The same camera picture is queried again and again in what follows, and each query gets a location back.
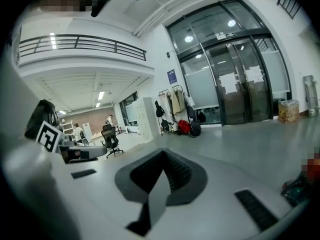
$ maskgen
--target red backpack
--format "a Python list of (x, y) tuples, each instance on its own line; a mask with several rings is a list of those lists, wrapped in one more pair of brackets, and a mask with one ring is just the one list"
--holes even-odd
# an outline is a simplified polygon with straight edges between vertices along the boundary
[(180, 120), (178, 126), (182, 134), (188, 134), (190, 132), (190, 124), (185, 120)]

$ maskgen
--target brown wall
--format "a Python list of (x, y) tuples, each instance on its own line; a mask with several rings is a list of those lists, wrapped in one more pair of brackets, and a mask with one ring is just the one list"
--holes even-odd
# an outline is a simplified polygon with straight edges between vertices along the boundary
[(78, 123), (79, 127), (82, 127), (82, 124), (89, 123), (92, 134), (100, 133), (102, 127), (106, 124), (105, 121), (109, 115), (113, 115), (113, 119), (116, 121), (116, 114), (113, 107), (97, 109), (81, 114), (74, 114), (64, 117), (65, 123), (69, 123), (70, 120), (73, 123)]

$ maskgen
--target double door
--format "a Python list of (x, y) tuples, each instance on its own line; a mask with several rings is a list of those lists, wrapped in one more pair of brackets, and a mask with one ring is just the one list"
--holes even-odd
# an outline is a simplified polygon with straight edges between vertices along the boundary
[(222, 123), (234, 125), (269, 119), (269, 82), (251, 39), (222, 44), (205, 52), (215, 79)]

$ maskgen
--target frosted glass panel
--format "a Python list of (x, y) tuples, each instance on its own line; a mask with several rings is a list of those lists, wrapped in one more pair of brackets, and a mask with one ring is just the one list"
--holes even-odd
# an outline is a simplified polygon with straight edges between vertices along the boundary
[(195, 103), (195, 110), (219, 106), (215, 83), (209, 67), (189, 73), (185, 79)]
[(126, 114), (127, 114), (127, 116), (128, 116), (129, 122), (137, 121), (137, 119), (136, 119), (136, 113), (135, 113), (134, 105), (133, 105), (133, 104), (130, 104), (130, 105), (128, 105), (128, 106), (125, 106), (125, 110), (126, 110)]
[(261, 52), (269, 74), (272, 93), (290, 92), (286, 68), (278, 50)]

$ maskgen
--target round ceiling light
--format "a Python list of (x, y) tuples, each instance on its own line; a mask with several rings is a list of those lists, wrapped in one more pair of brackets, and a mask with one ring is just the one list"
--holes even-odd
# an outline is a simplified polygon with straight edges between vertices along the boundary
[(236, 21), (235, 20), (230, 20), (229, 22), (228, 22), (228, 26), (229, 27), (233, 27), (234, 25), (236, 25)]
[(184, 39), (184, 41), (186, 41), (187, 43), (190, 43), (190, 42), (192, 42), (193, 39), (194, 39), (194, 38), (193, 38), (191, 35), (188, 35), (188, 36)]

